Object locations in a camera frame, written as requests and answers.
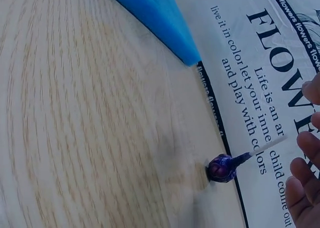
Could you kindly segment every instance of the finger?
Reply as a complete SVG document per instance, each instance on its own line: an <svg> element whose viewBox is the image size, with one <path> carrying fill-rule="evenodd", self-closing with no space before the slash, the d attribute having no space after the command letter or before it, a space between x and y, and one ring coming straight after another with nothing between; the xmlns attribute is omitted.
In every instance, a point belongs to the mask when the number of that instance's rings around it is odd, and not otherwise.
<svg viewBox="0 0 320 228"><path fill-rule="evenodd" d="M309 160L320 169L320 140L310 132L303 131L296 141Z"/></svg>
<svg viewBox="0 0 320 228"><path fill-rule="evenodd" d="M303 84L302 93L310 102L320 104L320 73L312 81Z"/></svg>
<svg viewBox="0 0 320 228"><path fill-rule="evenodd" d="M295 224L313 208L300 181L293 176L285 184L285 201Z"/></svg>
<svg viewBox="0 0 320 228"><path fill-rule="evenodd" d="M320 112L315 112L311 116L311 123L315 128L320 129Z"/></svg>
<svg viewBox="0 0 320 228"><path fill-rule="evenodd" d="M304 188L309 202L313 205L320 203L320 180L310 170L307 163L302 158L296 158L292 161L290 169L295 178L297 178Z"/></svg>

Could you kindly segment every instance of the wooden table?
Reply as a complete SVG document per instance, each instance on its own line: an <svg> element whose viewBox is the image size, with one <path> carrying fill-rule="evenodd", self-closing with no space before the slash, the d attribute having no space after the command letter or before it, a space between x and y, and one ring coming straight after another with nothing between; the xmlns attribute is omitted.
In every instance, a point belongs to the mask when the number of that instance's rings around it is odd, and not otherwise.
<svg viewBox="0 0 320 228"><path fill-rule="evenodd" d="M195 68L114 0L0 0L0 68L1 228L243 227Z"/></svg>

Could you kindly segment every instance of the fingernail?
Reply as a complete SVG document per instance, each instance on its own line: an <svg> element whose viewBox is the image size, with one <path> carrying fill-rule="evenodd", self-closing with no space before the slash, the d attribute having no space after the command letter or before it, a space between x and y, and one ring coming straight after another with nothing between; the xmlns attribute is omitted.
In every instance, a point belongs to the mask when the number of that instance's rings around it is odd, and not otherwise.
<svg viewBox="0 0 320 228"><path fill-rule="evenodd" d="M294 178L294 176L289 176L288 179L286 179L286 182L285 182L285 183L287 184L288 181L291 180L291 179L293 179L293 178Z"/></svg>
<svg viewBox="0 0 320 228"><path fill-rule="evenodd" d="M302 84L302 91L306 89L306 87L311 83L311 81L306 81Z"/></svg>

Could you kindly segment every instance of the black border line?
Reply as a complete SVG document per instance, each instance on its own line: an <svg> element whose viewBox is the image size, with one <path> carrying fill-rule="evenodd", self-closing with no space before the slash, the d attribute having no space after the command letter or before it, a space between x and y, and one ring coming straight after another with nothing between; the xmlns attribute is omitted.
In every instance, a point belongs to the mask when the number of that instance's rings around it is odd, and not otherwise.
<svg viewBox="0 0 320 228"><path fill-rule="evenodd" d="M280 3L280 0L275 0L276 3L278 4L279 8L282 10L283 14L286 16L286 18L289 20L289 22L291 23L291 26L294 28L294 30L296 31L296 34L298 35L302 45L304 46L305 48L305 51L306 53L308 54L309 58L310 58L310 61L315 69L315 72L318 73L319 70L317 68L317 64L315 62L315 60L313 60L313 56L312 54L310 53L310 49L308 49L308 46L307 44L305 44L304 42L304 38L301 36L300 34L300 31L298 30L298 28L296 27L296 24L297 23L300 23L301 24L301 28L303 29L304 31L304 34L306 36L306 38L308 39L308 41L310 42L311 46L312 46L312 49L316 50L316 53L315 55L317 56L318 60L320 61L320 54L319 54L319 51L315 45L315 43L313 42L313 40L311 39L310 37L310 34L308 32L308 30L306 29L306 27L304 26L303 22L301 22L301 20L298 18L298 16L296 15L296 13L294 12L294 10L291 8L291 6L289 5L289 3L287 2L287 0L284 0L285 1L285 5L287 6L287 9L292 13L293 17L297 20L297 22L293 22L292 19L290 18L289 14L286 12L286 9L281 5Z"/></svg>
<svg viewBox="0 0 320 228"><path fill-rule="evenodd" d="M201 74L203 76L203 77L201 77L201 79L202 79L202 84L206 84L205 88L207 89L207 96L208 97L209 96L213 97L213 100L208 100L208 102L212 102L211 108L212 108L215 120L217 122L219 131L220 131L220 136L222 138L225 151L226 151L226 153L228 155L231 155L230 147L229 147L229 144L228 144L228 139L227 139L227 135L226 135L226 131L225 131L225 127L224 127L224 124L223 124L223 121L222 121L222 117L221 117L221 114L220 114L220 111L219 111L218 103L216 101L215 93L214 93L214 91L212 89L212 86L211 86L210 79L209 79L209 77L207 75L206 69L205 69L202 61L198 62L196 67L197 67L197 71L201 72ZM241 208L242 208L242 212L243 212L244 222L245 222L246 228L249 228L247 213L246 213L246 209L245 209L244 200L242 198L242 194L241 194L238 178L235 177L234 181L235 181L236 190L238 192L238 196L239 196L239 200L240 200L240 204L241 204Z"/></svg>

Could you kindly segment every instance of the blue plastic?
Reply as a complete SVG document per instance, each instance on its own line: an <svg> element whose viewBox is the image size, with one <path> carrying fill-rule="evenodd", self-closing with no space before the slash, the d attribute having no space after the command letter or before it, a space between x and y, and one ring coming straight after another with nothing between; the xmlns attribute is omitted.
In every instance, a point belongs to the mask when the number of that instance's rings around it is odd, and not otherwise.
<svg viewBox="0 0 320 228"><path fill-rule="evenodd" d="M117 0L187 66L200 55L175 0Z"/></svg>

